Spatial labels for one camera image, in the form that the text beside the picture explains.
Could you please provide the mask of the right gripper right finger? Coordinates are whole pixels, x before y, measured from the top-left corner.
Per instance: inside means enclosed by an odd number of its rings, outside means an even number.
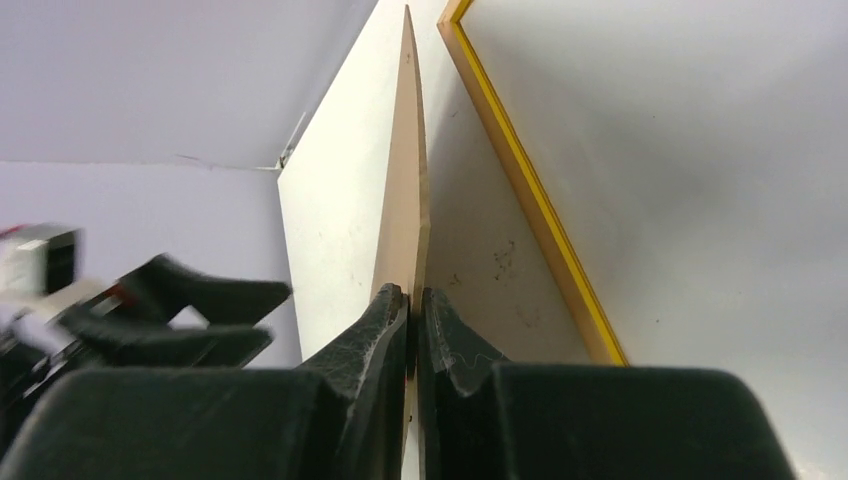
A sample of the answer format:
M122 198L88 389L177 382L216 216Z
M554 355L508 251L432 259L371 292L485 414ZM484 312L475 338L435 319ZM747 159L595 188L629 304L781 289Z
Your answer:
M423 294L425 479L790 479L759 401L722 371L522 363Z

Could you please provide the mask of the brown backing board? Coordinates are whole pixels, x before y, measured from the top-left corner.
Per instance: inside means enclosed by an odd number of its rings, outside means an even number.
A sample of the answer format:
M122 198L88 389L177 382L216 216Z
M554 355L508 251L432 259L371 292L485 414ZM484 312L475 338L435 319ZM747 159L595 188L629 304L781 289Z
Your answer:
M404 7L395 106L372 288L398 285L408 298L406 420L402 467L419 467L418 326L431 231L430 192L418 49L411 10Z

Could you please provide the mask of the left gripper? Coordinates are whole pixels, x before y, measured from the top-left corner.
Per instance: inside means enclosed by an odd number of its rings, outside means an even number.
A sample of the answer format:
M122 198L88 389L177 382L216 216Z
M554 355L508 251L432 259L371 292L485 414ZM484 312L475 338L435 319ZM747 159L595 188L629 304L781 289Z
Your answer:
M72 371L247 365L272 341L269 330L250 325L291 295L285 282L208 275L166 254L111 286L83 279L47 293L2 281L1 449L8 450L35 404ZM152 323L100 317L81 307L95 314L121 308ZM212 326L166 325L188 307Z

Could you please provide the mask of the yellow picture frame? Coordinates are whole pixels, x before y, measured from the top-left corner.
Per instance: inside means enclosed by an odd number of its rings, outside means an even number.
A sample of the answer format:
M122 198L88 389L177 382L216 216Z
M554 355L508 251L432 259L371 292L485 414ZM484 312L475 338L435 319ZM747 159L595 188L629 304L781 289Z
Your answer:
M461 20L470 0L449 1L437 27L470 95L590 360L626 367L624 349L581 265L549 195Z

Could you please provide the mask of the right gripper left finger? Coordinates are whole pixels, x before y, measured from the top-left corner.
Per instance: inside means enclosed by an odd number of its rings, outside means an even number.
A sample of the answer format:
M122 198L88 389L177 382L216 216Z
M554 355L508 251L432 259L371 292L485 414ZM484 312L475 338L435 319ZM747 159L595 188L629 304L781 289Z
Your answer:
M385 285L294 369L88 368L36 403L5 479L397 479L408 299Z

